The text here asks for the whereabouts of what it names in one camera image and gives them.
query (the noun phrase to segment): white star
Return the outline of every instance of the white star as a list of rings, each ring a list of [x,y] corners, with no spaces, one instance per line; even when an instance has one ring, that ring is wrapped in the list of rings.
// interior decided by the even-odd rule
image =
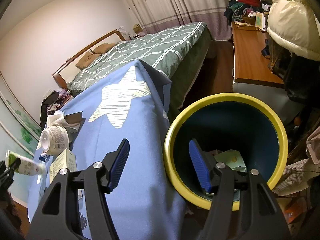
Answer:
[[[131,66],[118,84],[105,86],[102,89],[102,101],[92,114],[89,122],[106,114],[111,124],[121,128],[127,118],[133,98],[151,95],[144,81],[136,81],[135,66]]]

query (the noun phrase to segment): barcode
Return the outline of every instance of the barcode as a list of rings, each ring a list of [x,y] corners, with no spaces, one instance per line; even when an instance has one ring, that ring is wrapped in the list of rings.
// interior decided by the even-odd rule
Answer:
[[[62,149],[64,149],[64,144],[62,144],[62,143],[56,143],[56,144],[54,145],[54,148],[55,148],[55,149],[58,149],[58,150],[62,150]]]

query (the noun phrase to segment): wooden dresser top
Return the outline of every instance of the wooden dresser top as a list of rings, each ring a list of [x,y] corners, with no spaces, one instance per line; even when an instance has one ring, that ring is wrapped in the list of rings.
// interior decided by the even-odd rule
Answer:
[[[283,87],[283,81],[268,69],[269,59],[262,56],[266,33],[255,27],[235,25],[232,22],[235,46],[235,82]]]

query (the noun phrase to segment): brown pillow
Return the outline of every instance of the brown pillow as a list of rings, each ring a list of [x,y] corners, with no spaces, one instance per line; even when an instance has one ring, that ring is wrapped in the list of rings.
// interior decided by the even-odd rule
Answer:
[[[105,54],[109,50],[111,50],[114,46],[116,46],[116,43],[103,43],[96,47],[93,51],[97,54]]]
[[[89,65],[101,54],[92,54],[91,52],[88,52],[82,56],[82,58],[78,61],[76,64],[76,67],[78,69],[85,69],[86,67],[89,67]]]

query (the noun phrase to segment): cream puffer jacket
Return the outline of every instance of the cream puffer jacket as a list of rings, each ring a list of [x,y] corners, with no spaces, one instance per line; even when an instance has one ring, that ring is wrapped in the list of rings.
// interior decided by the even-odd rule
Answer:
[[[320,61],[320,24],[306,0],[272,0],[268,33],[298,56]]]

